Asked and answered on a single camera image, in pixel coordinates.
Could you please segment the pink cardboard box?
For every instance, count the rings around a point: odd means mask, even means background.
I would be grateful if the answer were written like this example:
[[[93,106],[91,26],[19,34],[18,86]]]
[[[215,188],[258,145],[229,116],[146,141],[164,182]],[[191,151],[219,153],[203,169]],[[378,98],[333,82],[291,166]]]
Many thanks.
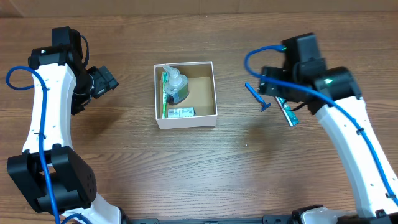
[[[193,108],[195,115],[184,118],[162,117],[162,82],[164,72],[161,64],[154,65],[155,120],[160,129],[215,126],[218,116],[216,85],[213,62],[171,63],[188,78],[189,95],[177,105],[167,105],[166,110]]]

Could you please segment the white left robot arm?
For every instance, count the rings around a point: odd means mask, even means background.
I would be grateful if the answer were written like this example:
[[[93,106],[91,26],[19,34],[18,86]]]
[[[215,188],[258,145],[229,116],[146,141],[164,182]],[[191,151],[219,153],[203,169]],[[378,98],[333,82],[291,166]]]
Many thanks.
[[[128,223],[124,211],[97,191],[93,169],[74,151],[71,117],[118,86],[106,67],[89,67],[87,39],[70,27],[52,29],[52,44],[34,49],[32,119],[22,153],[7,172],[35,212],[56,223]]]

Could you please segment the small green white packet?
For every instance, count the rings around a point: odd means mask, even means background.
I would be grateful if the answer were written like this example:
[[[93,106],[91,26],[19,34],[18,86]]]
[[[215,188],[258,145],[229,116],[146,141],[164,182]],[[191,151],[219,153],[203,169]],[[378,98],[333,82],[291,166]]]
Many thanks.
[[[189,118],[196,115],[194,107],[168,109],[168,118]]]

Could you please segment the teal toothpaste tube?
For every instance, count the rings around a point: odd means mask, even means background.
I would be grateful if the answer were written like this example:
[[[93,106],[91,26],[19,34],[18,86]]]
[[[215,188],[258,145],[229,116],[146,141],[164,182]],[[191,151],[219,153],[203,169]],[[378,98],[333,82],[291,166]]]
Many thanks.
[[[286,100],[280,97],[275,97],[280,109],[282,110],[288,124],[290,127],[295,126],[300,123],[299,119],[296,117],[290,106],[287,104]]]

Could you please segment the green toothbrush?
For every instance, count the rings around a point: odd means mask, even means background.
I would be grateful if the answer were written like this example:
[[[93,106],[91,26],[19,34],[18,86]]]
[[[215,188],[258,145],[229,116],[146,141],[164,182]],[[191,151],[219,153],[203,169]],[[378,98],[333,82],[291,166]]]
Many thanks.
[[[165,86],[168,80],[167,72],[162,72],[162,119],[166,118],[167,112],[167,93],[165,91]]]

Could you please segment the clear soap pump bottle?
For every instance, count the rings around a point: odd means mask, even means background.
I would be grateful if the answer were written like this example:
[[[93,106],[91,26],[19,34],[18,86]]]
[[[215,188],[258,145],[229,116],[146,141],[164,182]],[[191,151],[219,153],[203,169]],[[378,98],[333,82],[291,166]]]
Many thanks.
[[[164,86],[167,103],[170,105],[179,104],[189,95],[188,78],[181,74],[177,68],[169,65],[162,67],[167,74],[167,81]]]

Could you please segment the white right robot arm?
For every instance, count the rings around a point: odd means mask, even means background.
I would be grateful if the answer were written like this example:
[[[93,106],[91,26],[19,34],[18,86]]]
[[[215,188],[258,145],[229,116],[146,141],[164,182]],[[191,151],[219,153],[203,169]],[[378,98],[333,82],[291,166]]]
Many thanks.
[[[327,67],[313,33],[271,49],[284,53],[285,62],[280,68],[262,68],[260,93],[308,107],[335,146],[355,200],[353,213],[313,205],[293,211],[292,223],[397,223],[397,175],[352,73]]]

